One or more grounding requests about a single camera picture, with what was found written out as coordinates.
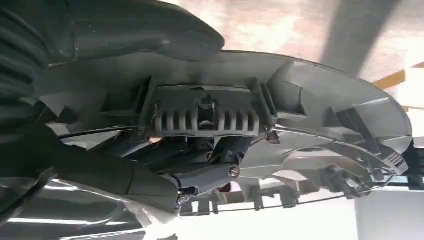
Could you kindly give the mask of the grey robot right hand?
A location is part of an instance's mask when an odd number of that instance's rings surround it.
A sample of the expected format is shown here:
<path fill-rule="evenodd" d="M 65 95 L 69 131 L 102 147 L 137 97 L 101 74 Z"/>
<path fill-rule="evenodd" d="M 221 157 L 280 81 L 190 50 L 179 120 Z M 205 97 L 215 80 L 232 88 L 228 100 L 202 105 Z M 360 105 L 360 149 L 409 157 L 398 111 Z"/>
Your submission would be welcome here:
<path fill-rule="evenodd" d="M 176 214 L 236 178 L 259 133 L 253 83 L 177 77 L 224 44 L 157 0 L 1 1 L 1 216 L 56 179 Z"/>

